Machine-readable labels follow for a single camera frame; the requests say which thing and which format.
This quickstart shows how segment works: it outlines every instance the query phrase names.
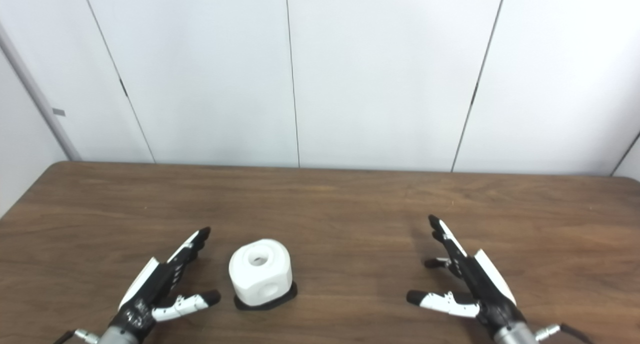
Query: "wood grain surface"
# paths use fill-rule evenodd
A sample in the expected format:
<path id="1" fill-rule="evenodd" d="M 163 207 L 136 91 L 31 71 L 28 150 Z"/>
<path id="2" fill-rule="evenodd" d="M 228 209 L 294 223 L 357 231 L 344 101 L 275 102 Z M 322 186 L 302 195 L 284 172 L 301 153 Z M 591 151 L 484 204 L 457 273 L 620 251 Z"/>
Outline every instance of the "wood grain surface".
<path id="1" fill-rule="evenodd" d="M 421 265 L 445 255 L 428 214 L 487 252 L 534 330 L 567 322 L 598 344 L 640 343 L 640 183 L 627 178 L 62 162 L 0 220 L 0 344 L 101 334 L 149 258 L 203 226 L 176 290 L 222 301 L 147 344 L 489 344 L 474 320 L 405 302 L 464 289 Z M 288 248 L 299 294 L 239 312 L 229 259 L 261 238 Z"/>

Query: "black base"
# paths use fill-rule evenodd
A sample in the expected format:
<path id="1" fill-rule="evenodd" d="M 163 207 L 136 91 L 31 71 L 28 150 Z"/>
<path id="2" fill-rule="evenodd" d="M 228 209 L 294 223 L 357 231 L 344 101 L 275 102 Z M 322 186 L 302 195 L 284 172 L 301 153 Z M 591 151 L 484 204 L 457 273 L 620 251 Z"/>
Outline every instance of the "black base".
<path id="1" fill-rule="evenodd" d="M 277 306 L 283 305 L 284 303 L 294 299 L 298 295 L 298 286 L 295 282 L 291 283 L 291 288 L 280 298 L 276 298 L 270 302 L 264 303 L 259 306 L 248 306 L 243 301 L 238 298 L 238 296 L 233 297 L 233 303 L 238 310 L 272 310 Z"/>

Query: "robotic hand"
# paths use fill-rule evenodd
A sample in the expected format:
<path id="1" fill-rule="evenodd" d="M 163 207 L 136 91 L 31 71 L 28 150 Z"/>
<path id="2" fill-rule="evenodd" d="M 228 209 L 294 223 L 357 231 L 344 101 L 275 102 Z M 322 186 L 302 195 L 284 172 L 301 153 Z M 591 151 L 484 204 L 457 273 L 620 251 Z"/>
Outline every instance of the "robotic hand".
<path id="1" fill-rule="evenodd" d="M 448 258 L 425 261 L 427 268 L 446 268 L 464 280 L 469 293 L 435 294 L 410 290 L 406 300 L 422 308 L 458 317 L 476 318 L 489 336 L 498 344 L 538 344 L 559 331 L 573 335 L 586 344 L 593 344 L 584 334 L 567 326 L 554 324 L 535 335 L 516 307 L 516 300 L 505 279 L 481 249 L 475 256 L 467 256 L 451 230 L 441 219 L 429 216 L 433 237 L 444 245 Z"/>
<path id="2" fill-rule="evenodd" d="M 68 331 L 55 344 L 62 344 L 73 335 L 88 344 L 141 344 L 156 322 L 170 321 L 217 304 L 220 301 L 217 290 L 169 298 L 187 264 L 198 257 L 210 232 L 206 227 L 192 234 L 166 263 L 151 258 L 126 291 L 118 314 L 102 337 L 84 330 Z"/>

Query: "white cube object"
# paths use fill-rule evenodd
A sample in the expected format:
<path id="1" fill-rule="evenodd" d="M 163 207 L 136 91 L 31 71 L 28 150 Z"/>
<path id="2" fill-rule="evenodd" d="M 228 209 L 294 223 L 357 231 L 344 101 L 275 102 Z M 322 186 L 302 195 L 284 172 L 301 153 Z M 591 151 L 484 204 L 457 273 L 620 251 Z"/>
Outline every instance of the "white cube object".
<path id="1" fill-rule="evenodd" d="M 278 299 L 293 282 L 289 253 L 274 239 L 260 239 L 235 251 L 229 275 L 235 294 L 248 306 Z"/>

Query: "white wall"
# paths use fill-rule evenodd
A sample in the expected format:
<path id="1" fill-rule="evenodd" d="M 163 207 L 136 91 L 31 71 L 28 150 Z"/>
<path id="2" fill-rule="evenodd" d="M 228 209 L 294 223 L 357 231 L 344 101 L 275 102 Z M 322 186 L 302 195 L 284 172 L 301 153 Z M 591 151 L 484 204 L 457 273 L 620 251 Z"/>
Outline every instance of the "white wall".
<path id="1" fill-rule="evenodd" d="M 610 175 L 640 130 L 640 0 L 504 0 L 455 171 Z"/>
<path id="2" fill-rule="evenodd" d="M 615 176 L 629 177 L 640 181 L 640 141 L 636 141 L 626 157 L 615 170 Z"/>
<path id="3" fill-rule="evenodd" d="M 75 159 L 153 161 L 86 0 L 0 0 L 0 40 Z"/>
<path id="4" fill-rule="evenodd" d="M 302 167 L 450 171 L 500 0 L 288 0 Z"/>
<path id="5" fill-rule="evenodd" d="M 298 166 L 286 0 L 90 0 L 157 162 Z"/>
<path id="6" fill-rule="evenodd" d="M 66 159 L 0 51 L 0 217 L 45 169 Z"/>

